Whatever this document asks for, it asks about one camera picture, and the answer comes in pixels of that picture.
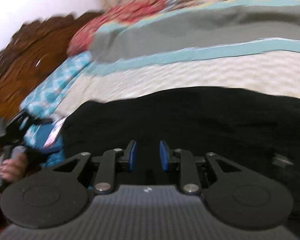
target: white textured fabric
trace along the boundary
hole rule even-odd
[[[115,72],[105,77],[82,74],[57,111],[68,115],[88,100],[135,98],[156,91],[193,86],[246,88],[300,98],[300,53],[265,54],[177,62]]]

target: light blue trim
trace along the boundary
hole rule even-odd
[[[127,24],[121,24],[118,22],[110,22],[107,24],[103,24],[96,32],[95,36],[98,36],[98,33],[102,33],[103,35],[105,33],[113,32],[114,30],[120,30],[120,32],[125,32],[130,29],[134,28],[141,28],[145,25],[148,25],[150,23],[160,21],[162,19],[169,18],[171,16],[179,15],[186,12],[196,12],[196,11],[202,11],[202,10],[214,10],[214,9],[225,9],[232,6],[296,6],[300,5],[300,0],[229,0],[229,1],[222,1],[222,2],[214,2],[211,4],[206,5],[199,5],[189,8],[183,8],[171,12],[166,12],[162,14],[158,14],[154,17],[148,17],[145,19],[142,19],[138,22],[136,22],[133,25],[127,25]]]
[[[265,38],[256,41],[218,45],[207,48],[186,48],[178,51],[158,53],[131,59],[119,59],[110,64],[98,64],[97,62],[92,62],[85,68],[84,72],[89,75],[106,76],[115,71],[136,69],[147,65],[165,65],[179,61],[244,56],[273,50],[300,52],[300,41],[283,38]]]

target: black cloth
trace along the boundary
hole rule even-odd
[[[294,197],[292,216],[300,218],[300,99],[243,89],[193,87],[156,92],[106,104],[88,101],[62,128],[66,157],[102,155],[137,141],[136,170],[118,175],[131,184],[169,184],[159,141],[194,155],[216,152],[282,182]],[[272,164],[274,154],[294,166]]]

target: brown wooden headboard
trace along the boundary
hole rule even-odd
[[[0,116],[12,118],[21,101],[67,58],[73,35],[101,12],[23,24],[0,51]]]

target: gray ribbed panel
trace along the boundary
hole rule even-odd
[[[216,220],[198,197],[174,186],[120,186],[95,197],[90,207],[66,225],[31,230],[9,226],[0,240],[296,240],[285,227],[258,232],[239,230]]]

